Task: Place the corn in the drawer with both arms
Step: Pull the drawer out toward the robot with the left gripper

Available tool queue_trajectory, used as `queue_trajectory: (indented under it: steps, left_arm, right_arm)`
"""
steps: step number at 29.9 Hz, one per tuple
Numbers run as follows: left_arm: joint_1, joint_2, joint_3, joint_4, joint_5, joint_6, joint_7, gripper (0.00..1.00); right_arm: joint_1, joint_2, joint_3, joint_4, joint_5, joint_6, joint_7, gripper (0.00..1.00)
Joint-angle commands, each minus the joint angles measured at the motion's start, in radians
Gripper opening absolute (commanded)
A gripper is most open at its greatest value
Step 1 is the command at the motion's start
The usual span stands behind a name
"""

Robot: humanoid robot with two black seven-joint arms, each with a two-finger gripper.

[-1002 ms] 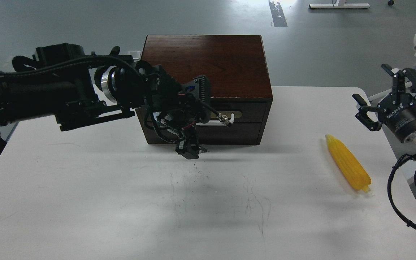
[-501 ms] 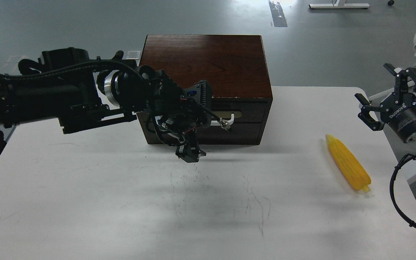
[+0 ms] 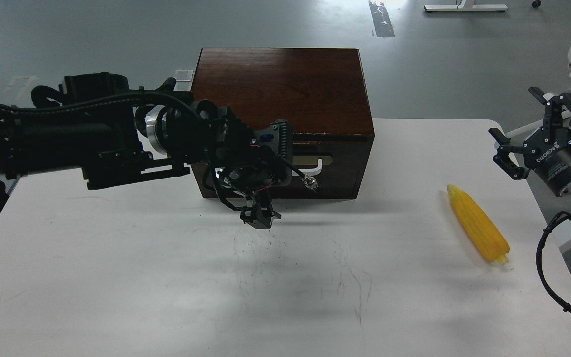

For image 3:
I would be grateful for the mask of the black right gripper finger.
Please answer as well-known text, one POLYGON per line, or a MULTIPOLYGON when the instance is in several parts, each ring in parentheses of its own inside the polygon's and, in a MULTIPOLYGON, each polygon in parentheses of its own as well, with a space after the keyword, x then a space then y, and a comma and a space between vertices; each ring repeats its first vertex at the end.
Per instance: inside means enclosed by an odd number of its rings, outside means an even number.
POLYGON ((498 128, 490 128, 489 134, 494 138, 497 144, 496 154, 493 161, 513 180, 526 180, 529 176, 530 169, 519 166, 512 160, 511 154, 523 154, 522 146, 511 145, 510 138, 507 138, 498 128))
POLYGON ((571 129, 571 93, 545 93, 541 88, 529 87, 528 92, 544 106, 544 115, 534 129, 549 132, 558 128, 571 129))

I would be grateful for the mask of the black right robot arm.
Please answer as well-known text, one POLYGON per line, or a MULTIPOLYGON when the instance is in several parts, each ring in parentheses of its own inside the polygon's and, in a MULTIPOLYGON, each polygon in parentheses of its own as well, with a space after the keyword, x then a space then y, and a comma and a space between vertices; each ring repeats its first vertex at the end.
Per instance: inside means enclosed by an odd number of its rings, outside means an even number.
POLYGON ((523 180, 530 171, 556 196, 571 194, 571 93, 545 97, 537 87, 529 92, 544 106, 544 117, 538 128, 522 144, 499 129, 489 129, 497 143, 493 161, 514 180, 523 180))

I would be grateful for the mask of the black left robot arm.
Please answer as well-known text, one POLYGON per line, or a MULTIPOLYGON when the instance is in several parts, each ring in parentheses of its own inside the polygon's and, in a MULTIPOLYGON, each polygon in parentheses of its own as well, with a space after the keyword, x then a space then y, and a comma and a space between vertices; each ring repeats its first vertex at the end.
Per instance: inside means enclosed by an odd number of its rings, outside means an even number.
POLYGON ((131 89, 127 77, 68 75, 36 86, 32 108, 0 104, 0 212, 5 180, 80 168, 89 190, 181 177, 205 165, 204 188, 241 219, 268 229, 280 215, 270 189, 290 185, 293 129, 280 119, 253 130, 229 107, 178 91, 131 89))

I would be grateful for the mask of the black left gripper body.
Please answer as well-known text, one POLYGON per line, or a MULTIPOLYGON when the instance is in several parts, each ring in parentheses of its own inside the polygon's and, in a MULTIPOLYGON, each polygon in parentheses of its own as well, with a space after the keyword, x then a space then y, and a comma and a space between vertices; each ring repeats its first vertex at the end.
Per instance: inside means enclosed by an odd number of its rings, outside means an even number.
POLYGON ((294 130, 286 119, 253 130, 230 107, 209 100, 188 108, 165 107, 165 153, 171 168, 165 177, 189 173, 189 165, 221 169, 214 185, 247 194, 292 181, 294 130))

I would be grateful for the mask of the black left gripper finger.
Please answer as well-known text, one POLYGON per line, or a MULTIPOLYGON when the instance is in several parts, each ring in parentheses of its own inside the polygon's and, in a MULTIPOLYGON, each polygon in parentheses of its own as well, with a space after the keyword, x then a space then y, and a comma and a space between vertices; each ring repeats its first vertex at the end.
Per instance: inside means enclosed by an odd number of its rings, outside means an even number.
POLYGON ((242 221, 256 229, 270 229, 274 220, 281 219, 281 214, 274 210, 269 191, 252 194, 245 199, 246 206, 240 213, 242 221))

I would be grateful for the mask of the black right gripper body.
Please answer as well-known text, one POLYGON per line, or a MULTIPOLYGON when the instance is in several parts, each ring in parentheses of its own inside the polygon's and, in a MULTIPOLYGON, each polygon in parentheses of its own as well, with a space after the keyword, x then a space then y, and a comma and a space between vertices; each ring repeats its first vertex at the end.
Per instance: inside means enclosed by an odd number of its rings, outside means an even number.
POLYGON ((524 163, 556 197, 566 196, 571 193, 571 129, 548 133, 539 128, 526 138, 524 163))

